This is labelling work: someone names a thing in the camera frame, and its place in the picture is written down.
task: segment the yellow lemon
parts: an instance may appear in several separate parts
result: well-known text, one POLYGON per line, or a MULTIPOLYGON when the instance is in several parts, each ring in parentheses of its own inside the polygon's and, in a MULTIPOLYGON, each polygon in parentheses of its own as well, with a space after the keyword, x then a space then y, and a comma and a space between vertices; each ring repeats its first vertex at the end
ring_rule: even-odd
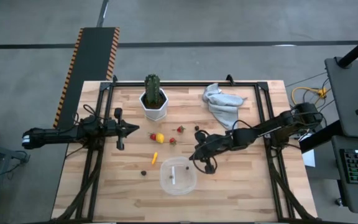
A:
POLYGON ((164 142, 164 135, 161 134, 161 133, 157 133, 155 135, 155 140, 158 142, 158 143, 163 143, 164 142))

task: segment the strawberry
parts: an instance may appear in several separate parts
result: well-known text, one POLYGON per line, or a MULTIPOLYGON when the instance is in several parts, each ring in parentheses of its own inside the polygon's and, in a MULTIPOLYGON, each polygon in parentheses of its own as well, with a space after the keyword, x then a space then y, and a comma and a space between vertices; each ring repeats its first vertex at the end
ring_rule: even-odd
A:
POLYGON ((175 138, 171 138, 171 139, 169 139, 169 143, 173 144, 173 145, 176 145, 177 141, 175 140, 175 138))
POLYGON ((155 138, 156 138, 156 137, 157 137, 157 135, 154 134, 154 133, 150 135, 150 139, 153 139, 154 141, 155 141, 155 138))
POLYGON ((181 125, 181 126, 177 129, 177 131, 178 131, 179 133, 183 133, 183 131, 184 131, 185 129, 186 129, 186 128, 181 125))

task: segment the gray floor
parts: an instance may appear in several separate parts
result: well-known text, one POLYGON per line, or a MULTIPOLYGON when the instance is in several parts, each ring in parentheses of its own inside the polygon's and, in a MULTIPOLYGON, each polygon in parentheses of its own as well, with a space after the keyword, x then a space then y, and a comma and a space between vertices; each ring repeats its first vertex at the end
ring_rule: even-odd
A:
MULTIPOLYGON (((93 27, 102 0, 0 1, 0 44, 73 43, 78 29, 93 27)), ((120 26, 120 42, 358 40, 358 0, 111 0, 104 26, 120 26)), ((204 47, 119 49, 120 80, 284 80, 290 84, 324 72, 324 59, 354 46, 204 47)), ((0 50, 0 145, 21 150, 21 134, 49 128, 72 50, 0 50)), ((297 86, 319 88, 321 75, 297 86)), ((301 93, 296 94, 301 101, 301 93)), ((324 109, 331 123, 334 103, 324 109)), ((30 151, 31 160, 5 180, 0 223, 48 220, 65 146, 30 151)), ((336 183, 310 179, 318 215, 358 223, 358 214, 333 205, 336 183)))

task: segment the clear plastic container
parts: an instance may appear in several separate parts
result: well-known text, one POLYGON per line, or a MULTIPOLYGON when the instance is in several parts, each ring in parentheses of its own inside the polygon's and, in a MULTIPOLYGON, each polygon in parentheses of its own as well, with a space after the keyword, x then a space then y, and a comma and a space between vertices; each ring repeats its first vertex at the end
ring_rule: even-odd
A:
POLYGON ((164 161, 160 168, 160 184, 168 194, 184 195, 196 187, 197 174, 188 158, 174 157, 164 161))

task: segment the black and yellow hazard tape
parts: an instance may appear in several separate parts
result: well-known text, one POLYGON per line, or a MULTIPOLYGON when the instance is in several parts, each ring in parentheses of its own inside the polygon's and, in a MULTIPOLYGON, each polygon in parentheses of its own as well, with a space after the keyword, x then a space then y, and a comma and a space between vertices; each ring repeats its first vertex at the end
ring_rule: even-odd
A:
POLYGON ((78 34, 77 41, 75 42, 73 56, 71 57, 71 62, 70 62, 70 66, 69 66, 69 68, 68 68, 68 72, 67 72, 67 76, 66 76, 66 80, 65 80, 65 85, 64 85, 64 87, 63 87, 62 95, 60 96, 59 106, 58 106, 58 108, 57 108, 55 121, 53 122, 53 127, 54 127, 54 128, 57 127, 57 124, 58 124, 59 118, 60 118, 60 114, 61 114, 61 112, 62 112, 63 102, 65 101, 65 98, 66 98, 67 87, 68 87, 68 84, 69 84, 69 82, 70 82, 71 74, 72 74, 72 72, 73 72, 75 57, 76 57, 76 55, 77 55, 77 53, 78 53, 78 47, 80 46, 80 41, 81 41, 81 37, 82 37, 82 32, 83 32, 83 29, 80 29, 80 33, 78 34))
POLYGON ((112 80, 112 71, 114 70, 114 62, 116 61, 118 39, 119 39, 119 28, 116 27, 114 29, 114 34, 112 37, 110 57, 109 57, 109 63, 108 63, 108 67, 107 67, 107 74, 106 74, 106 79, 109 81, 112 80))

